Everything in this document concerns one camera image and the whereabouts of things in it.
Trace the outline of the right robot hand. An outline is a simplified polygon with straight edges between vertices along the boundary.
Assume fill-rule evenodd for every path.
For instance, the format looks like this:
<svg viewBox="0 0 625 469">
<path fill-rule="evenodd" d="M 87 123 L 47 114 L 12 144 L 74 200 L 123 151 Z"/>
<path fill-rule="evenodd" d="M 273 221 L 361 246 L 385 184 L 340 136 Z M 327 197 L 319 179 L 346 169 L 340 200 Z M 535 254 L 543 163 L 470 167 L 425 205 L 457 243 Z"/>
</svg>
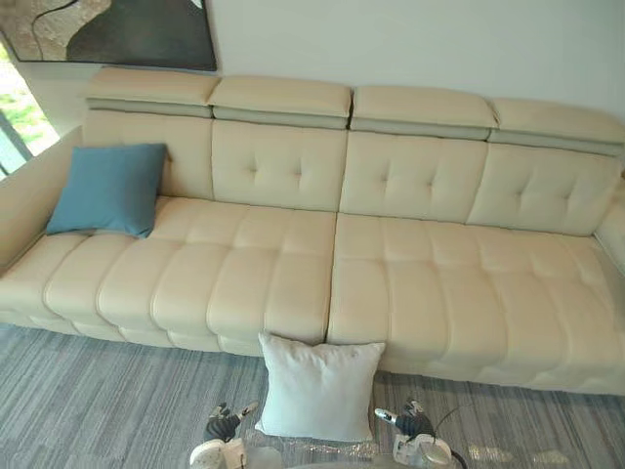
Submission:
<svg viewBox="0 0 625 469">
<path fill-rule="evenodd" d="M 435 429 L 431 419 L 425 414 L 421 404 L 413 399 L 409 399 L 403 406 L 401 414 L 395 414 L 387 409 L 377 407 L 374 414 L 393 426 L 401 435 L 414 439 L 419 435 L 433 437 Z"/>
</svg>

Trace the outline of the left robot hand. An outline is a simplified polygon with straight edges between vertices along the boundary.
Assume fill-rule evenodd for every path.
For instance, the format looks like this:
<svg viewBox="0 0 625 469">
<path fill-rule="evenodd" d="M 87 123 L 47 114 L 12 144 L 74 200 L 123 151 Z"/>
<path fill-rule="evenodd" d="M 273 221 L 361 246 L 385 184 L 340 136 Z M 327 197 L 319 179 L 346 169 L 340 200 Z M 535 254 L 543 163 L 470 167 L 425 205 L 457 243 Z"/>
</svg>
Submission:
<svg viewBox="0 0 625 469">
<path fill-rule="evenodd" d="M 258 406 L 259 402 L 255 401 L 239 412 L 232 412 L 226 402 L 218 404 L 208 417 L 204 429 L 205 440 L 219 440 L 228 443 L 234 438 L 236 429 L 242 420 L 254 412 Z"/>
</svg>

